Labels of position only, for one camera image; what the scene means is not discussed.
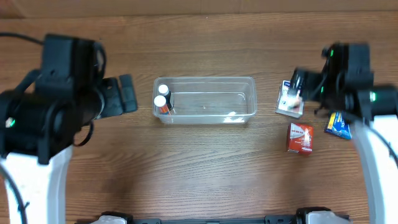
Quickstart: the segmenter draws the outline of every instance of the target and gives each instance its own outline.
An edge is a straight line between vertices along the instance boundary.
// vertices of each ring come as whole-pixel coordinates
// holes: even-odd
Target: clear plastic container
[[[158,87],[172,92],[174,107],[160,114],[153,104]],[[251,77],[160,77],[154,82],[153,113],[166,124],[241,124],[257,112],[257,93]]]

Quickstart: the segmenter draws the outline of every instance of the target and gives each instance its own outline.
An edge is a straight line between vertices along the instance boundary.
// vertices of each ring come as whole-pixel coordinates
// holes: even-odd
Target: red box
[[[312,152],[313,127],[291,123],[287,129],[287,151],[309,155]]]

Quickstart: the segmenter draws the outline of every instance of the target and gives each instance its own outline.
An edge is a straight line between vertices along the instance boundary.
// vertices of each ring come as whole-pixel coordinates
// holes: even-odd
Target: green led light
[[[7,118],[6,120],[6,128],[11,128],[15,124],[14,118]]]
[[[375,92],[371,92],[370,94],[371,102],[375,102],[377,100],[377,94]]]

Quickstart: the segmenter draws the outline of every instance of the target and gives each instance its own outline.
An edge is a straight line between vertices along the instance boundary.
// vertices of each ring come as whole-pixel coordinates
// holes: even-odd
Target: blue and yellow box
[[[337,135],[343,139],[351,139],[352,137],[349,124],[346,123],[340,112],[334,112],[330,115],[325,132]]]

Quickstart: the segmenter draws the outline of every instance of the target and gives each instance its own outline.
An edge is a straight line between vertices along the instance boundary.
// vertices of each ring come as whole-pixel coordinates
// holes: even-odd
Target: black cable
[[[21,81],[21,83],[17,87],[15,87],[15,90],[21,93],[25,92],[25,90],[28,89],[28,87],[30,87],[30,85],[36,81],[37,77],[39,77],[40,74],[41,71],[38,69],[30,71]]]
[[[0,173],[1,175],[5,178],[5,180],[8,181],[12,192],[14,193],[14,196],[17,200],[18,204],[18,211],[21,214],[21,222],[22,224],[27,224],[27,218],[26,218],[26,206],[24,205],[24,201],[22,200],[21,193],[19,192],[17,185],[15,184],[14,180],[12,177],[9,175],[9,173],[3,168],[3,166],[0,164]]]
[[[340,113],[342,114],[342,117],[348,119],[349,121],[360,121],[361,120],[360,117],[355,116],[351,113],[347,113],[347,112],[340,112]],[[375,129],[370,127],[368,122],[364,122],[364,125],[366,125],[369,128],[369,130],[372,133],[374,133],[387,146],[390,157],[392,157],[395,160],[397,168],[398,168],[398,157],[397,157],[397,154],[395,154],[394,150],[392,149],[391,144],[378,131],[376,131]]]
[[[309,100],[313,100],[313,98],[315,97],[315,95],[321,90],[323,84],[324,84],[325,81],[326,81],[327,76],[328,76],[327,74],[325,74],[325,73],[323,74],[322,81],[321,81],[321,82],[319,83],[319,85],[312,91],[311,96],[308,97]]]
[[[371,130],[371,132],[373,132],[377,137],[379,137],[379,139],[387,146],[390,157],[392,157],[395,162],[396,162],[396,166],[398,168],[398,158],[397,155],[395,154],[394,150],[391,147],[391,144],[380,134],[378,133],[375,129],[369,127],[369,129]]]
[[[94,133],[94,122],[93,122],[93,120],[91,120],[90,121],[90,130],[88,130],[88,134],[87,134],[86,138],[81,143],[79,143],[79,144],[73,143],[73,145],[76,147],[84,146],[91,139],[93,133]]]
[[[35,44],[40,44],[40,45],[44,44],[41,40],[37,40],[33,37],[29,37],[29,36],[23,35],[23,34],[11,33],[11,32],[0,32],[0,37],[15,37],[15,38],[20,38],[22,40],[27,40],[27,41],[33,42]]]

